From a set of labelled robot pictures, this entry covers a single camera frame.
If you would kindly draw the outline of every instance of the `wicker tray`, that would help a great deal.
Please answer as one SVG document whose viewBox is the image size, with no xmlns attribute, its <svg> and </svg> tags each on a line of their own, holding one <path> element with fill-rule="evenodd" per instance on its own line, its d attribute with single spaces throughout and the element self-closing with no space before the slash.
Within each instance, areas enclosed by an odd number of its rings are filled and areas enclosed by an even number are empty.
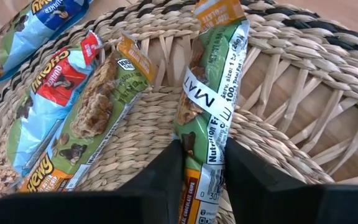
<svg viewBox="0 0 358 224">
<path fill-rule="evenodd" d="M 200 28 L 192 14 L 194 3 L 138 2 L 74 26 L 46 43 L 0 95 L 0 150 L 18 100 L 51 54 L 78 43 L 90 29 L 106 47 L 116 44 L 120 30 L 125 30 L 140 40 L 156 64 L 155 85 L 120 124 L 78 189 L 113 190 L 136 175 L 172 139 L 182 70 Z M 328 164 L 332 174 L 358 149 L 358 33 L 291 5 L 242 4 L 251 30 L 232 137 L 304 182 L 333 182 L 319 165 Z M 220 206 L 219 222 L 234 223 L 227 194 Z"/>
</svg>

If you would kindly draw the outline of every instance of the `chocolate chip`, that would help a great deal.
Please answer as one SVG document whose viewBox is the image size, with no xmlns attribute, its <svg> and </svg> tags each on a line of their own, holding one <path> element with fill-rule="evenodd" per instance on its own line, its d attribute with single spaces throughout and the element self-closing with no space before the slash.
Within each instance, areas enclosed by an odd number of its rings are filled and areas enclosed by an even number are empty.
<svg viewBox="0 0 358 224">
<path fill-rule="evenodd" d="M 30 108 L 28 107 L 22 108 L 23 117 L 25 117 L 26 119 L 29 117 L 29 111 Z"/>
<path fill-rule="evenodd" d="M 194 154 L 194 143 L 196 141 L 196 134 L 191 132 L 189 134 L 182 134 L 181 140 L 183 144 L 184 150 L 188 153 L 193 155 Z"/>
<path fill-rule="evenodd" d="M 28 15 L 23 15 L 20 17 L 19 21 L 15 24 L 14 28 L 16 32 L 21 32 L 24 30 L 24 22 L 28 20 Z"/>
<path fill-rule="evenodd" d="M 60 150 L 59 155 L 66 158 L 67 160 L 71 160 L 73 158 L 73 151 L 71 149 Z"/>
<path fill-rule="evenodd" d="M 16 119 L 19 119 L 23 113 L 23 106 L 19 106 L 16 111 Z"/>
<path fill-rule="evenodd" d="M 6 160 L 5 160 L 5 159 L 2 159 L 2 160 L 0 161 L 0 166 L 5 165 L 5 163 L 6 163 Z"/>
<path fill-rule="evenodd" d="M 33 101 L 32 101 L 31 96 L 29 96 L 29 97 L 25 100 L 24 106 L 26 106 L 26 107 L 31 107 L 31 106 L 33 106 Z"/>
<path fill-rule="evenodd" d="M 86 151 L 87 145 L 79 145 L 76 143 L 73 143 L 71 145 L 71 149 L 73 151 L 73 157 L 81 157 L 82 153 Z"/>
<path fill-rule="evenodd" d="M 63 85 L 62 85 L 66 90 L 69 90 L 71 89 L 73 86 L 74 86 L 74 82 L 73 81 L 68 81 L 68 80 L 65 80 L 63 82 Z"/>
</svg>

